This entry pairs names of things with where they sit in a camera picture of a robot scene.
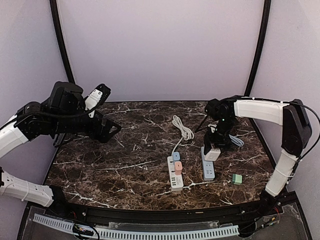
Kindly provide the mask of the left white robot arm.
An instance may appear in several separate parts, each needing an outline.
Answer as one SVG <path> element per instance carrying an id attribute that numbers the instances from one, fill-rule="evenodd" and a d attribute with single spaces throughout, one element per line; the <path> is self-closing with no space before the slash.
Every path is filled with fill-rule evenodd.
<path id="1" fill-rule="evenodd" d="M 111 89 L 103 83 L 83 97 L 80 86 L 56 82 L 45 101 L 29 102 L 0 128 L 1 157 L 42 135 L 54 138 L 60 134 L 84 133 L 93 140 L 107 143 L 122 129 L 97 110 L 110 94 Z M 60 218 L 67 218 L 71 213 L 60 187 L 32 183 L 3 169 L 0 171 L 0 194 L 50 207 Z"/>

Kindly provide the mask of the right black frame post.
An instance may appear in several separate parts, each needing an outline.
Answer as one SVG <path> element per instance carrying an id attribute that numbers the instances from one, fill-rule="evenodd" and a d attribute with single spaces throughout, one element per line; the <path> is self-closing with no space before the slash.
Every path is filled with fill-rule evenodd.
<path id="1" fill-rule="evenodd" d="M 257 74 L 257 71 L 259 68 L 259 63 L 260 63 L 261 55 L 263 52 L 265 37 L 266 37 L 266 33 L 267 33 L 267 28 L 268 28 L 269 16 L 270 16 L 270 11 L 271 11 L 271 3 L 272 3 L 271 0 L 265 0 L 263 3 L 263 11 L 262 11 L 262 16 L 261 16 L 261 23 L 260 23 L 260 28 L 259 28 L 256 49 L 255 49 L 248 81 L 247 81 L 246 88 L 244 91 L 245 97 L 250 96 L 252 89 L 253 89 L 253 86 L 254 86 L 255 79 L 256 79 L 256 74 Z"/>

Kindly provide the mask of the white power strip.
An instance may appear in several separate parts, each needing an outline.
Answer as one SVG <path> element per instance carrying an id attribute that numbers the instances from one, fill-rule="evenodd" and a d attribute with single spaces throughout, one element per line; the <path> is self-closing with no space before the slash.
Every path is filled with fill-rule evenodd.
<path id="1" fill-rule="evenodd" d="M 167 166 L 169 173 L 170 188 L 173 192 L 180 192 L 183 190 L 184 183 L 182 174 L 176 175 L 175 164 L 172 156 L 167 157 Z"/>

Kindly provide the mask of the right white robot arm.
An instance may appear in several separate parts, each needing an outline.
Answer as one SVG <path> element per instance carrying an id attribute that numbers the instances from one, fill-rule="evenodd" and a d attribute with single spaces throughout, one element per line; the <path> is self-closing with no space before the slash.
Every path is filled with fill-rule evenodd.
<path id="1" fill-rule="evenodd" d="M 307 110 L 308 107 L 299 99 L 278 101 L 238 95 L 212 99 L 207 102 L 204 111 L 217 125 L 207 127 L 201 148 L 202 159 L 214 162 L 220 155 L 220 149 L 231 145 L 230 131 L 236 118 L 257 119 L 281 126 L 281 154 L 263 191 L 263 194 L 276 198 L 294 176 L 312 136 Z"/>

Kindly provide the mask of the black frame post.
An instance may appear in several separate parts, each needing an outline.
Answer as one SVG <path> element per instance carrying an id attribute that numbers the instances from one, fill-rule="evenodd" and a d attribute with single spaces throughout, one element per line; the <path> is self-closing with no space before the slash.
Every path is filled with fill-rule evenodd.
<path id="1" fill-rule="evenodd" d="M 245 97 L 250 96 L 252 89 L 253 89 L 253 86 L 254 86 L 255 79 L 256 79 L 256 74 L 257 74 L 257 71 L 259 68 L 259 63 L 260 63 L 261 55 L 263 52 L 265 37 L 266 37 L 266 33 L 267 33 L 267 28 L 268 28 L 269 16 L 270 16 L 270 11 L 271 11 L 271 3 L 272 3 L 271 0 L 265 0 L 263 3 L 263 11 L 262 11 L 262 16 L 261 16 L 261 23 L 260 23 L 260 28 L 259 28 L 256 49 L 255 49 L 248 81 L 247 81 L 246 88 L 244 91 Z"/>
<path id="2" fill-rule="evenodd" d="M 66 77 L 69 83 L 75 84 L 75 78 L 73 75 L 72 67 L 70 64 L 69 56 L 66 49 L 66 44 L 64 41 L 64 35 L 62 31 L 62 25 L 60 21 L 60 15 L 58 10 L 58 1 L 57 0 L 49 0 L 50 4 L 50 11 L 51 11 L 51 17 L 52 22 L 54 26 L 55 36 L 60 52 L 60 57 L 63 63 L 63 67 L 66 73 Z"/>

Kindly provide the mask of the left black frame post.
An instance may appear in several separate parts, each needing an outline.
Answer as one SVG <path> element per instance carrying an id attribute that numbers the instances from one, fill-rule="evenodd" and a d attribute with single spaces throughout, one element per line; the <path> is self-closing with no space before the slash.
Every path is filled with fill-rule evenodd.
<path id="1" fill-rule="evenodd" d="M 70 64 L 69 56 L 66 49 L 66 44 L 64 41 L 64 35 L 62 31 L 62 25 L 60 21 L 60 15 L 58 10 L 58 1 L 57 0 L 49 0 L 50 4 L 50 11 L 51 11 L 51 17 L 52 22 L 54 26 L 55 36 L 60 52 L 60 57 L 63 63 L 63 67 L 66 73 L 66 77 L 69 83 L 75 84 L 75 78 L 73 75 L 72 67 Z"/>

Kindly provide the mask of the black front rail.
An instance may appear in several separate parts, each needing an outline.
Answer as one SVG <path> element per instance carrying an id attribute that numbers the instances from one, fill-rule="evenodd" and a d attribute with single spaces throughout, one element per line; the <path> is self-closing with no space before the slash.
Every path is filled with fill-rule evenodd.
<path id="1" fill-rule="evenodd" d="M 245 224 L 258 218 L 259 201 L 189 210 L 125 210 L 69 203 L 78 221 L 107 226 L 110 222 L 130 224 L 187 224 L 218 221 Z"/>

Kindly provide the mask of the small circuit board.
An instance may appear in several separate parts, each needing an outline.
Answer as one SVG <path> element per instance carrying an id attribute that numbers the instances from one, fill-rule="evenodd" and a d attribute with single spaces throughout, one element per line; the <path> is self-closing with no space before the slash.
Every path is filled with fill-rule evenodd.
<path id="1" fill-rule="evenodd" d="M 84 228 L 83 226 L 74 224 L 72 227 L 72 232 L 78 235 L 85 235 L 85 236 L 93 236 L 94 232 Z"/>

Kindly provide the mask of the green plug charger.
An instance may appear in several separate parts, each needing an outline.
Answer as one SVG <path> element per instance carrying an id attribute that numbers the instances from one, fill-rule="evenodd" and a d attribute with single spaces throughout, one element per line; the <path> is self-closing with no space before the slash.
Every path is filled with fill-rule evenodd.
<path id="1" fill-rule="evenodd" d="M 234 173 L 234 174 L 232 175 L 232 181 L 231 181 L 231 183 L 232 183 L 233 185 L 241 185 L 241 184 L 243 183 L 243 176 L 240 175 L 240 174 Z"/>

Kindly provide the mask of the grey blue power strip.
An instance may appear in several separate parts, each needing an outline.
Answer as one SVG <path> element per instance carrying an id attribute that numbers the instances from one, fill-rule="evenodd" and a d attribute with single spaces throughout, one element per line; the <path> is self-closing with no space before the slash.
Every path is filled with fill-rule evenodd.
<path id="1" fill-rule="evenodd" d="M 214 164 L 212 161 L 206 161 L 204 155 L 204 147 L 201 147 L 201 162 L 204 181 L 213 181 L 215 179 Z"/>

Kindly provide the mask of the pink plug charger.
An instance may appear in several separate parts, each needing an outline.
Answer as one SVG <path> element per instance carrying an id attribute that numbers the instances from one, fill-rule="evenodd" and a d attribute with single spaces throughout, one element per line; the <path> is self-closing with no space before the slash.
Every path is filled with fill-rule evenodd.
<path id="1" fill-rule="evenodd" d="M 180 176 L 183 171 L 183 165 L 181 161 L 174 162 L 174 173 L 176 176 Z"/>

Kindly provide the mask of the white cube socket adapter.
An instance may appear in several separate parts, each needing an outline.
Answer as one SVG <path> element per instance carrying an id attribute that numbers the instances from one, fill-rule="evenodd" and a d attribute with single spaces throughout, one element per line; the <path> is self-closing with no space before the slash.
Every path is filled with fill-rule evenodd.
<path id="1" fill-rule="evenodd" d="M 221 154 L 219 148 L 211 148 L 211 150 L 204 155 L 204 160 L 208 162 L 215 162 Z"/>

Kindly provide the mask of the blue plug charger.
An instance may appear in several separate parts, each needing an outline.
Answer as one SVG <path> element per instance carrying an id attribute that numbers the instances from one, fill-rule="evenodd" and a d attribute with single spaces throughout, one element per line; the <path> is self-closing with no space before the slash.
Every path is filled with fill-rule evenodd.
<path id="1" fill-rule="evenodd" d="M 181 160 L 180 153 L 177 152 L 177 151 L 173 152 L 173 154 L 172 154 L 172 160 L 173 160 L 174 162 L 180 161 L 180 160 Z"/>

